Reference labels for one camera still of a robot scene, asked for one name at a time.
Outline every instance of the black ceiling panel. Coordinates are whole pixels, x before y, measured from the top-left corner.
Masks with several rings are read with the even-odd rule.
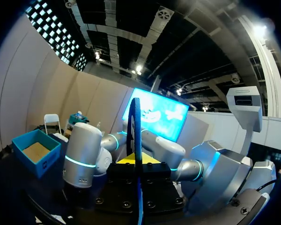
[[[188,82],[235,72],[227,56],[202,31],[179,48],[156,72],[166,79],[180,77]]]
[[[117,0],[117,28],[146,37],[159,9],[152,0]]]
[[[120,74],[124,75],[124,76],[128,76],[128,77],[132,77],[130,73],[127,73],[127,72],[125,72],[123,70],[120,70]]]
[[[216,97],[216,96],[217,94],[211,89],[206,89],[194,93],[181,95],[182,98],[200,98],[200,97],[202,98],[202,97]]]
[[[202,107],[208,105],[208,111],[214,112],[214,109],[229,109],[225,102],[219,101],[219,102],[197,102],[192,103],[195,107],[197,107],[198,111],[203,111]]]
[[[195,29],[196,26],[182,15],[174,13],[157,42],[152,45],[146,67],[153,71]]]
[[[84,23],[105,25],[104,0],[77,0],[77,5]]]
[[[103,53],[109,54],[109,45],[106,33],[88,30],[88,35],[94,49],[100,49],[104,51]]]
[[[224,83],[218,83],[217,87],[225,94],[228,94],[228,91],[230,88],[239,88],[239,87],[245,87],[243,83],[240,84],[234,84],[232,81],[224,82]]]
[[[136,62],[142,45],[130,41],[123,37],[118,37],[118,55],[120,66],[124,69],[132,69],[133,63]]]

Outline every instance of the beige wall panel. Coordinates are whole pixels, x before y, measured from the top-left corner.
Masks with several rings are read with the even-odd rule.
[[[0,48],[0,100],[3,88],[3,83],[7,74],[8,67],[11,63],[14,54],[23,41],[24,37],[27,35],[29,29],[31,28],[31,23],[26,16],[22,16],[14,24],[13,28],[10,30],[5,40],[3,41]]]
[[[127,107],[127,104],[129,102],[129,99],[132,95],[132,92],[133,92],[133,88],[128,88],[127,93],[125,94],[124,100],[122,102],[122,105],[120,107],[120,110],[118,111],[117,117],[116,117],[116,119],[114,121],[114,124],[112,126],[111,133],[120,132],[120,131],[123,130],[122,117],[123,117],[124,111]]]
[[[127,90],[122,84],[102,79],[87,112],[89,123],[97,126],[101,122],[101,130],[109,134]]]
[[[26,118],[33,84],[49,45],[31,27],[19,45],[7,71],[0,104],[0,135],[2,146],[26,132]]]
[[[77,74],[75,69],[59,61],[45,96],[42,117],[51,113],[56,113],[61,117],[61,112],[65,107],[65,99],[68,98]]]
[[[81,111],[83,115],[86,115],[100,81],[101,78],[97,76],[78,72],[77,78],[65,101],[65,107],[61,112],[60,125],[62,128],[71,114]]]
[[[30,97],[27,113],[26,132],[29,132],[36,128],[38,125],[44,123],[43,106],[50,82],[59,63],[59,57],[55,54],[54,51],[50,51],[47,54],[42,67],[38,72]]]

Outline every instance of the bottle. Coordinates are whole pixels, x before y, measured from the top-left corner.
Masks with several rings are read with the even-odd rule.
[[[97,124],[97,128],[98,128],[99,130],[101,130],[101,129],[100,129],[100,126],[101,126],[101,122],[98,122],[98,124]]]

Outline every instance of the white partition wall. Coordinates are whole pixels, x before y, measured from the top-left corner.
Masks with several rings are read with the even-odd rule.
[[[86,114],[89,123],[101,122],[101,130],[109,134],[127,91],[122,84],[102,79]]]
[[[26,132],[35,129],[38,125],[43,124],[43,105],[46,101],[47,91],[50,86],[52,75],[54,74],[60,59],[54,51],[50,51],[42,67],[38,72],[37,78],[34,82],[30,103],[27,113]]]
[[[63,63],[23,15],[0,48],[0,151],[61,114],[77,71]]]
[[[0,103],[0,135],[2,146],[26,132],[26,117],[33,84],[49,45],[31,28],[18,46],[9,65]]]
[[[81,111],[83,115],[87,114],[100,81],[99,77],[78,72],[61,111],[60,124],[62,127],[65,126],[65,122],[71,114],[78,111]]]
[[[31,23],[27,17],[21,17],[10,30],[9,34],[3,41],[0,49],[0,100],[2,94],[3,83],[14,57],[14,54],[31,28]]]
[[[240,152],[244,143],[245,130],[231,113],[190,112],[194,117],[209,124],[206,140],[214,140],[222,147]],[[253,132],[253,143],[281,150],[281,119],[262,118],[262,130]]]
[[[52,75],[43,104],[42,115],[56,113],[61,116],[65,99],[74,84],[78,72],[67,64],[59,61],[57,69]]]

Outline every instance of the black cable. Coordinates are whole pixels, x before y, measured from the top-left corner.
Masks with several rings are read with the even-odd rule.
[[[257,188],[256,191],[260,191],[260,190],[264,189],[266,186],[269,186],[270,184],[273,184],[273,183],[276,183],[276,182],[277,182],[277,179],[271,180],[270,182],[268,182],[268,183],[260,186],[259,188]]]

